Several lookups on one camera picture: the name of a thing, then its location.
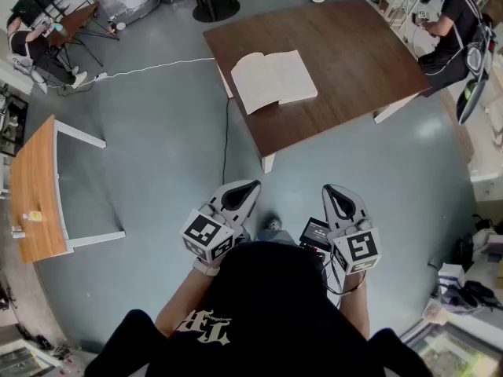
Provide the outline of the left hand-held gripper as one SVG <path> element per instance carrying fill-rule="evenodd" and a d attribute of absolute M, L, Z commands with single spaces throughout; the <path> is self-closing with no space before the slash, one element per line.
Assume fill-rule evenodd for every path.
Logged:
<path fill-rule="evenodd" d="M 233 181 L 217 188 L 199 210 L 192 210 L 180 235 L 188 251 L 215 262 L 249 237 L 244 223 L 261 190 L 259 180 Z"/>

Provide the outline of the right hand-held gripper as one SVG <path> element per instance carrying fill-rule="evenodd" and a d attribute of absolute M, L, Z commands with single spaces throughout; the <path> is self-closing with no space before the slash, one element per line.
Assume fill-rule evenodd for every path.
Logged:
<path fill-rule="evenodd" d="M 322 188 L 326 221 L 332 231 L 328 234 L 331 253 L 346 275 L 366 272 L 379 262 L 382 249 L 379 229 L 373 227 L 362 198 L 339 185 L 328 184 Z M 358 221 L 340 230 L 340 222 Z"/>

